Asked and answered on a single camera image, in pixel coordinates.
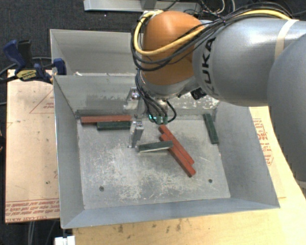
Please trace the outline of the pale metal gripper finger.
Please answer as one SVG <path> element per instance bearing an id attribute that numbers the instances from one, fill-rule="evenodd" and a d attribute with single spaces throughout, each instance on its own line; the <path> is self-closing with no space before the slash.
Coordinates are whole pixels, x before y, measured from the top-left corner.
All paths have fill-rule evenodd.
<path id="1" fill-rule="evenodd" d="M 123 105 L 123 112 L 131 116 L 140 116 L 143 110 L 143 99 L 136 87 L 131 87 Z"/>
<path id="2" fill-rule="evenodd" d="M 129 148 L 134 148 L 138 141 L 140 141 L 141 136 L 144 131 L 144 126 L 142 121 L 133 121 L 130 127 L 129 135 Z"/>

